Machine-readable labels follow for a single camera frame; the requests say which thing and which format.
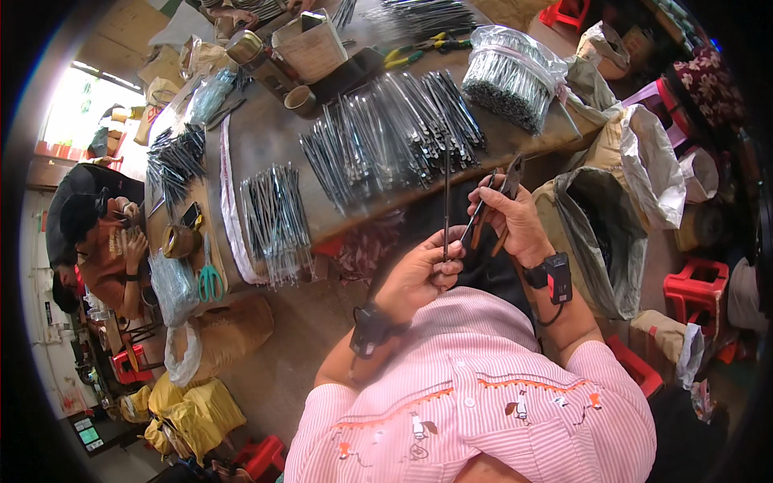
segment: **orange t-shirt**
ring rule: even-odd
[[[86,260],[78,262],[83,283],[95,297],[113,310],[124,304],[128,234],[124,220],[118,219],[115,199],[107,201],[107,215],[92,230],[99,230],[97,244]]]

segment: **hair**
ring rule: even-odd
[[[59,271],[53,272],[53,301],[59,305],[66,314],[74,314],[78,312],[80,307],[80,299],[70,290],[68,287],[62,285],[62,281],[59,279]]]
[[[66,242],[75,245],[86,239],[86,233],[107,214],[108,193],[107,188],[102,188],[98,195],[76,193],[64,201],[59,229]]]

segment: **wristwatch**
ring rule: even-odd
[[[530,287],[550,289],[550,302],[563,304],[572,299],[572,275],[569,271],[569,256],[566,252],[556,253],[534,268],[524,268],[523,278]]]
[[[354,307],[354,332],[349,348],[361,359],[370,359],[376,347],[408,330],[410,322],[395,324],[375,301],[367,301],[365,307]]]

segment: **workbench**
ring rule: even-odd
[[[315,8],[325,7],[331,15],[337,4],[338,2],[335,0],[327,4],[320,1]],[[375,4],[376,0],[357,2],[352,23],[346,26],[343,32],[339,32],[342,41],[344,39],[356,41],[356,45],[347,48],[349,56],[365,46],[379,44],[379,40],[372,37],[367,22],[359,16],[360,12],[372,8]],[[418,77],[433,70],[448,70],[454,82],[459,86],[468,69],[469,53],[470,50],[451,51],[447,54],[425,53],[421,59],[408,68],[408,72]],[[239,92],[232,92],[226,103],[232,103],[233,98],[238,98],[240,95]],[[242,201],[239,185],[245,178],[270,168],[272,164],[286,165],[290,163],[299,170],[299,189],[308,219],[312,245],[329,240],[360,223],[416,202],[420,198],[442,189],[443,181],[440,180],[429,189],[392,192],[388,196],[367,204],[366,215],[344,217],[336,211],[333,203],[328,200],[298,143],[298,135],[307,133],[308,128],[315,121],[298,117],[285,109],[281,102],[258,83],[250,85],[244,91],[244,96],[247,98],[247,102],[231,114],[228,135],[233,186],[237,197],[236,206],[240,210],[239,217],[245,245],[248,245],[247,224],[241,211]],[[471,109],[485,133],[487,152],[476,152],[481,162],[480,169],[468,169],[457,173],[452,178],[454,183],[480,176],[497,167],[506,166],[518,151],[524,152],[527,158],[535,158],[568,145],[575,145],[582,142],[584,138],[594,137],[601,129],[601,125],[591,123],[555,99],[550,105],[544,133],[537,138],[533,138],[523,129],[479,107],[471,105]],[[162,112],[154,123],[150,136],[151,142],[158,133],[171,125],[173,116],[166,116],[167,110]],[[207,171],[206,179],[201,183],[194,184],[189,200],[186,200],[183,205],[176,206],[175,215],[180,217],[188,208],[190,201],[199,202],[204,212],[202,230],[209,232],[209,238],[212,242],[213,264],[223,275],[226,292],[239,291],[246,288],[247,284],[241,279],[233,260],[220,211],[220,128],[206,132],[204,162]],[[150,213],[155,200],[158,198],[157,195],[150,196],[149,189],[149,184],[146,184],[146,215]],[[168,222],[169,218],[163,206],[148,218],[148,243],[152,251],[158,250],[162,245],[162,231]],[[203,265],[202,250],[192,257],[191,264],[194,270],[201,268]]]

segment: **pink striped shirt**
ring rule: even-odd
[[[533,483],[647,478],[652,414],[603,343],[585,342],[561,369],[521,311],[468,287],[419,310],[405,337],[360,394],[309,393],[287,483],[454,481],[481,452]]]

